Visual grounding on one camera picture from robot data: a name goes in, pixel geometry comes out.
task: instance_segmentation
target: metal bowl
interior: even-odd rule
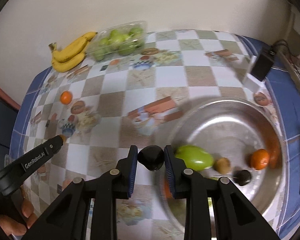
[[[232,171],[247,169],[252,181],[237,187],[261,214],[271,205],[282,176],[281,142],[270,120],[248,101],[220,98],[201,104],[185,114],[171,131],[168,139],[174,149],[181,145],[197,145],[216,160],[226,157]],[[255,171],[249,167],[250,155],[260,149],[277,154],[272,168]],[[220,177],[213,168],[203,170],[204,177]],[[164,171],[160,174],[163,206],[171,222],[184,232],[186,200],[167,199],[164,193]],[[213,208],[210,207],[212,236],[215,237]]]

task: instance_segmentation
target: wall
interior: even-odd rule
[[[86,31],[147,20],[149,31],[219,30],[272,43],[288,16],[286,0],[9,0],[0,13],[0,87],[21,103],[50,66],[48,44]]]

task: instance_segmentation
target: tablecloth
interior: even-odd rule
[[[164,146],[169,129],[198,102],[220,96],[258,102],[240,79],[250,56],[257,55],[264,45],[215,31],[149,33],[145,47],[158,50],[152,57],[114,54],[101,63],[87,58],[68,73],[56,73],[50,67],[38,74],[21,105],[10,157],[16,159],[56,134],[67,131],[72,136],[25,182],[35,212],[42,213],[74,177],[93,179],[114,168],[118,159],[126,157],[130,145],[139,149],[150,144]],[[236,60],[206,55],[223,49]],[[259,96],[267,103],[258,106],[276,125],[287,150],[283,183],[265,218],[283,238],[300,221],[300,96],[279,62],[270,71],[266,86]],[[59,101],[65,90],[74,96],[69,106]],[[172,107],[149,115],[145,108],[161,105],[160,100]],[[79,115],[78,105],[84,109]],[[183,238],[154,194],[152,174],[140,164],[133,197],[117,206],[121,240]],[[142,216],[133,215],[135,209]]]

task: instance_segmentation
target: black cable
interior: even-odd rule
[[[291,61],[291,64],[294,66],[294,69],[297,71],[297,73],[299,74],[300,76],[300,72],[297,68],[297,66],[294,64],[293,60],[292,60],[292,56],[294,56],[291,51],[290,51],[290,48],[289,48],[289,45],[288,45],[288,42],[286,40],[278,40],[276,41],[272,46],[271,46],[271,49],[274,50],[275,47],[278,47],[278,46],[285,46],[287,49],[288,49],[288,53],[289,53],[289,58],[290,58],[290,61]]]

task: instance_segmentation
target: tangerine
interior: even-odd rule
[[[69,105],[72,101],[72,93],[70,91],[62,92],[60,96],[60,102],[64,105]]]
[[[265,149],[255,151],[250,159],[251,168],[260,171],[264,169],[270,161],[270,154]]]

